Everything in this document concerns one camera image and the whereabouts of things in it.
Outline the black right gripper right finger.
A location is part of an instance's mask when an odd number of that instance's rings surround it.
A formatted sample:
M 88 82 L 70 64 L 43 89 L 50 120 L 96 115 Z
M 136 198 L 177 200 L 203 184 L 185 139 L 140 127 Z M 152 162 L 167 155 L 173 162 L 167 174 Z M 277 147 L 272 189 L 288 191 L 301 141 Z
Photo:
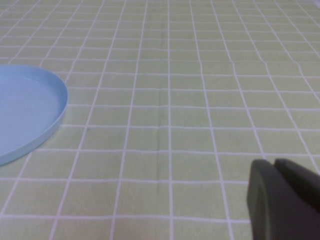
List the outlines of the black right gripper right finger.
M 277 158 L 275 168 L 294 192 L 308 205 L 320 212 L 320 176 L 286 158 Z

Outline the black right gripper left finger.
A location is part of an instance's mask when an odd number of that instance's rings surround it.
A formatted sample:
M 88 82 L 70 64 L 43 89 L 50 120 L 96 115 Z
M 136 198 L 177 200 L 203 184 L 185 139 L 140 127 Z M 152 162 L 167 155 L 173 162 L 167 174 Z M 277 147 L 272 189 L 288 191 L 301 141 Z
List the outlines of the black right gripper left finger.
M 251 163 L 246 200 L 253 239 L 320 238 L 320 213 L 294 192 L 274 163 Z

